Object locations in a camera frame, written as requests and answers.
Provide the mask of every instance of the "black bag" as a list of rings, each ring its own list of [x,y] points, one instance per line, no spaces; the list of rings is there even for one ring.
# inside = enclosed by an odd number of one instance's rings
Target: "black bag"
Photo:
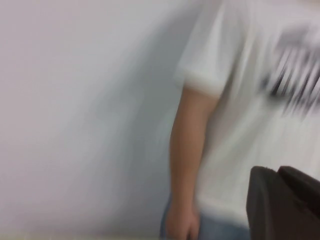
[[[246,211],[251,240],[320,240],[320,182],[293,167],[253,167]]]

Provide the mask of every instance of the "t-shirt sleeve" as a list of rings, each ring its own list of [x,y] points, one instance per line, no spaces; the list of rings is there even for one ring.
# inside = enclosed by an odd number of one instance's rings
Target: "t-shirt sleeve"
[[[231,77],[245,38],[238,0],[206,0],[176,71],[186,84],[219,97]]]

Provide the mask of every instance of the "hand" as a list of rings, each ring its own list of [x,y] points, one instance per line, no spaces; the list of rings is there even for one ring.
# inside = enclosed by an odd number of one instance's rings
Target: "hand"
[[[197,240],[200,227],[196,207],[182,208],[171,205],[165,220],[167,238],[174,240]]]

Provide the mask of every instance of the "person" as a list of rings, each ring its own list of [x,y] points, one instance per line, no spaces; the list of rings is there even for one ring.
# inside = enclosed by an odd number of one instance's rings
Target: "person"
[[[320,4],[208,0],[178,65],[162,238],[250,239],[250,170],[320,176]]]

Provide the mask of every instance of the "jeans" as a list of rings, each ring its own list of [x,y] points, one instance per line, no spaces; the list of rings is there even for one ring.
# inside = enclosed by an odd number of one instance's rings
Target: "jeans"
[[[166,206],[160,226],[160,238],[166,239],[166,216],[170,203]],[[250,240],[248,228],[200,215],[198,240]]]

